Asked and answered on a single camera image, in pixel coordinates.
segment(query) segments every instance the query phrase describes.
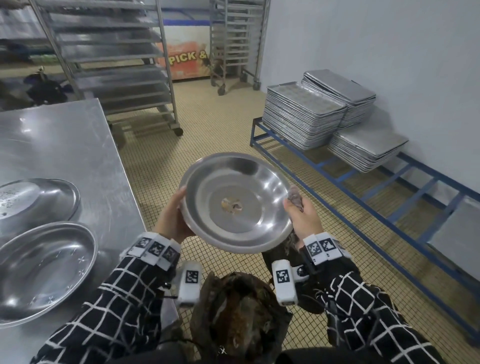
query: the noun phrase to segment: sleeve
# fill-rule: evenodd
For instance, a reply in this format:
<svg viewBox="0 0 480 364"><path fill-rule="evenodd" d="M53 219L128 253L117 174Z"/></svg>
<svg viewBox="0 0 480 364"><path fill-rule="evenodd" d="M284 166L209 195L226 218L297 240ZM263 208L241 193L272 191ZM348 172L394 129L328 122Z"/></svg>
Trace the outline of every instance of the sleeve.
<svg viewBox="0 0 480 364"><path fill-rule="evenodd" d="M103 364L155 349L163 297L157 288L169 281L174 266L165 272L133 256L124 257L31 363Z"/></svg>
<svg viewBox="0 0 480 364"><path fill-rule="evenodd" d="M374 350L398 364L445 363L432 344L407 324L388 294L365 283L358 271L334 277L316 298L325 306L332 345Z"/></svg>

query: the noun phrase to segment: hand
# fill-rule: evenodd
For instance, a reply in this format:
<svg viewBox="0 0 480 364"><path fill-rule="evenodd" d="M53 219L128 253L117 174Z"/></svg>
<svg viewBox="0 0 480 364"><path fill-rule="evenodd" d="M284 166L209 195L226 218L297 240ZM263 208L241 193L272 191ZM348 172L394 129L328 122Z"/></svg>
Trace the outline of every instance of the hand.
<svg viewBox="0 0 480 364"><path fill-rule="evenodd" d="M173 239L180 244L189 236L195 235L185 223L180 211L180 202L182 198L185 197L186 193L187 188L186 186L183 186L173 194L165 208L160 212L158 221L152 230L153 232L156 232L167 239Z"/></svg>
<svg viewBox="0 0 480 364"><path fill-rule="evenodd" d="M305 246L303 239L312 234L320 234L324 231L322 227L322 221L313 207L312 202L306 198L301 198L303 204L303 212L298 207L291 203L288 199L283 201L283 208L290 216L293 223L293 229L296 235L299 237L297 243L297 249Z"/></svg>

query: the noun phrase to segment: right hand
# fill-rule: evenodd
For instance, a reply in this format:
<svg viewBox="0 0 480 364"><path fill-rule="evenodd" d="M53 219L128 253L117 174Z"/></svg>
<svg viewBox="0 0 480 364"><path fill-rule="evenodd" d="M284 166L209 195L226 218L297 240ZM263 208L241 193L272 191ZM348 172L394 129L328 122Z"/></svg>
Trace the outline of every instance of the right hand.
<svg viewBox="0 0 480 364"><path fill-rule="evenodd" d="M303 196L301 201L303 204L303 212L301 212L298 207L288 199L283 201L283 208L290 216L293 223L293 229L300 240L297 243L297 249L305 246L303 239L312 234L320 234L324 231L322 221L320 220L315 207L313 207L312 202Z"/></svg>

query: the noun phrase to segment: tile floor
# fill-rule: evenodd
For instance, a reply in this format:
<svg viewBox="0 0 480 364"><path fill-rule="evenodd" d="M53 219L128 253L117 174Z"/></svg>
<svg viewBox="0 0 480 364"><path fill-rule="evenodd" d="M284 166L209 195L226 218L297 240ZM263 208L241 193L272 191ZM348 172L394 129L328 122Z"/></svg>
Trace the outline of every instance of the tile floor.
<svg viewBox="0 0 480 364"><path fill-rule="evenodd" d="M262 158L249 147L252 119L261 116L265 95L246 84L235 84L225 96L219 97L209 80L175 84L179 120L184 135L176 137L171 131L150 130L127 132L127 144L120 154L143 213L145 223L152 227L161 209L177 189L184 171L197 159L218 152L242 152ZM139 119L154 110L133 113ZM285 148L272 141L265 147L292 171L307 182L328 203L353 221L365 234L377 241L412 274L421 277L424 284L441 295L464 316L472 317L474 303L471 297L442 271L432 267L408 244L385 228L361 207L313 171ZM323 159L323 150L311 152L312 158ZM341 175L345 165L332 165L329 172ZM346 181L346 186L360 194L385 177L379 172L357 175ZM372 198L369 204L388 214L411 196L405 188L393 185ZM480 363L480 350L470 347L456 325L438 310L410 282L385 262L367 243L354 234L323 205L315 202L326 230L331 232L354 256L366 281L383 287L395 300L407 321L428 337L450 363ZM430 221L436 210L421 201L411 213L399 221L412 235L420 234L424 222ZM207 245L199 238L186 241L183 259L198 260L204 267L204 278L213 271L223 276L232 271L244 271L268 280L269 274L261 255L237 255ZM293 307L285 348L328 345L323 315L311 315ZM189 311L181 313L188 328Z"/></svg>

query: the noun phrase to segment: left hand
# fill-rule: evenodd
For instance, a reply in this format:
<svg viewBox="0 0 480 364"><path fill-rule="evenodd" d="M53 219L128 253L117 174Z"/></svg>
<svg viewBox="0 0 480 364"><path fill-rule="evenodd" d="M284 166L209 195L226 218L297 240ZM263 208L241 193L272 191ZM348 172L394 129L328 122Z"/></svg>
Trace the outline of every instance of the left hand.
<svg viewBox="0 0 480 364"><path fill-rule="evenodd" d="M180 211L180 202L186 193L187 188L183 186L173 194L165 208L160 212L158 221L152 230L167 239L175 240L179 244L189 236L195 235L185 223Z"/></svg>

